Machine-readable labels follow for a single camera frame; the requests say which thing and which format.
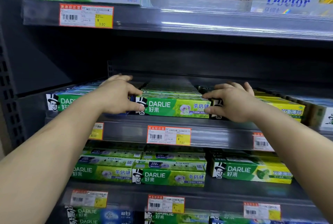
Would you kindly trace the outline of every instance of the flower illustration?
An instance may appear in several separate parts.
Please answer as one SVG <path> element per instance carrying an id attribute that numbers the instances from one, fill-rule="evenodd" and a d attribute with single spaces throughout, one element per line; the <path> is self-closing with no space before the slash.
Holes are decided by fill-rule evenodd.
<path id="1" fill-rule="evenodd" d="M 176 180 L 176 182 L 178 182 L 180 184 L 184 184 L 185 176 L 177 175 L 174 177 L 174 179 Z"/>
<path id="2" fill-rule="evenodd" d="M 161 168 L 165 168 L 165 169 L 167 169 L 167 168 L 169 168 L 170 167 L 170 165 L 168 165 L 167 163 L 162 163 L 161 164 Z"/>
<path id="3" fill-rule="evenodd" d="M 97 157 L 95 157 L 94 159 L 91 159 L 91 160 L 90 160 L 90 163 L 92 163 L 92 164 L 96 164 L 96 163 L 98 163 L 99 161 L 100 161 L 100 159 L 97 158 Z"/>
<path id="4" fill-rule="evenodd" d="M 181 107 L 179 108 L 181 110 L 181 114 L 185 114 L 185 115 L 191 115 L 193 113 L 191 113 L 191 107 L 189 105 L 181 105 Z"/>
<path id="5" fill-rule="evenodd" d="M 112 172 L 109 171 L 109 170 L 105 170 L 105 171 L 102 172 L 102 176 L 105 177 L 105 178 L 111 179 L 112 178 Z"/>

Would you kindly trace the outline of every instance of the metal shelf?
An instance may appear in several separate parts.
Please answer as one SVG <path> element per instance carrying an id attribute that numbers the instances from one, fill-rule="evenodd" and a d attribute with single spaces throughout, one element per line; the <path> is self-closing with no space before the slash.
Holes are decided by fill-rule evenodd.
<path id="1" fill-rule="evenodd" d="M 148 125 L 191 128 L 191 146 L 253 150 L 253 132 L 260 130 L 252 122 L 163 117 L 143 115 L 102 115 L 98 122 L 104 122 L 103 140 L 123 142 L 147 142 Z M 319 131 L 333 140 L 333 132 Z"/>
<path id="2" fill-rule="evenodd" d="M 331 18 L 239 11 L 235 0 L 151 2 L 154 7 L 114 5 L 114 29 L 333 41 Z M 24 0 L 23 23 L 58 26 L 59 2 Z"/>
<path id="3" fill-rule="evenodd" d="M 144 211 L 148 194 L 185 197 L 187 209 L 229 211 L 243 213 L 243 202 L 281 205 L 282 218 L 324 221 L 315 205 L 300 185 L 263 183 L 241 180 L 213 179 L 206 176 L 204 188 L 136 185 L 101 181 L 70 179 L 61 205 L 68 205 L 73 189 L 108 191 L 108 204 L 126 205 L 135 211 Z"/>

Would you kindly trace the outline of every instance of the white toothpaste box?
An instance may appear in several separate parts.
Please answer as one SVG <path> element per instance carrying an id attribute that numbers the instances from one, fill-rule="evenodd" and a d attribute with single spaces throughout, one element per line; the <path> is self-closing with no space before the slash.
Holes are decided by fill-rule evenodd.
<path id="1" fill-rule="evenodd" d="M 243 0 L 244 10 L 265 14 L 333 16 L 333 0 Z"/>

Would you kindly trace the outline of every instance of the barcode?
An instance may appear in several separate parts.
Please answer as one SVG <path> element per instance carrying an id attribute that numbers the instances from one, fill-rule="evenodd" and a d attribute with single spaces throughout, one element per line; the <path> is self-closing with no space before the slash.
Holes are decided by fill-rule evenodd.
<path id="1" fill-rule="evenodd" d="M 253 214 L 253 215 L 257 214 L 257 211 L 255 210 L 245 210 L 245 211 L 247 214 Z"/>
<path id="2" fill-rule="evenodd" d="M 266 141 L 256 141 L 255 144 L 257 146 L 268 146 L 268 142 Z"/>
<path id="3" fill-rule="evenodd" d="M 149 207 L 157 207 L 160 208 L 161 204 L 160 203 L 149 203 Z"/>
<path id="4" fill-rule="evenodd" d="M 132 166 L 132 164 L 133 164 L 133 161 L 128 160 L 128 161 L 126 162 L 125 166 Z"/>
<path id="5" fill-rule="evenodd" d="M 201 164 L 197 164 L 197 170 L 203 170 L 203 167 Z"/>
<path id="6" fill-rule="evenodd" d="M 150 139 L 162 139 L 163 135 L 149 134 Z"/>
<path id="7" fill-rule="evenodd" d="M 78 15 L 63 15 L 63 20 L 78 20 Z"/>
<path id="8" fill-rule="evenodd" d="M 73 201 L 82 202 L 83 198 L 73 197 Z"/>

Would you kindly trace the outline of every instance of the yellow price label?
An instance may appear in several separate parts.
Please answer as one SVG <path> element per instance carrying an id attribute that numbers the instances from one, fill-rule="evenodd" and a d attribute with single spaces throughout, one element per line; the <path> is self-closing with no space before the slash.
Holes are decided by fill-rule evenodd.
<path id="1" fill-rule="evenodd" d="M 95 14 L 95 27 L 113 28 L 113 15 Z"/>
<path id="2" fill-rule="evenodd" d="M 268 210 L 268 218 L 270 220 L 281 220 L 281 212 L 278 210 Z"/>
<path id="3" fill-rule="evenodd" d="M 104 122 L 95 123 L 93 131 L 89 136 L 89 139 L 103 140 L 103 130 L 104 130 Z"/>
<path id="4" fill-rule="evenodd" d="M 185 204 L 181 204 L 181 203 L 172 204 L 173 213 L 184 213 L 184 209 L 185 209 Z"/>
<path id="5" fill-rule="evenodd" d="M 94 207 L 106 208 L 107 198 L 96 198 Z"/>
<path id="6" fill-rule="evenodd" d="M 176 136 L 176 144 L 177 145 L 191 145 L 191 135 L 180 135 L 177 134 Z"/>

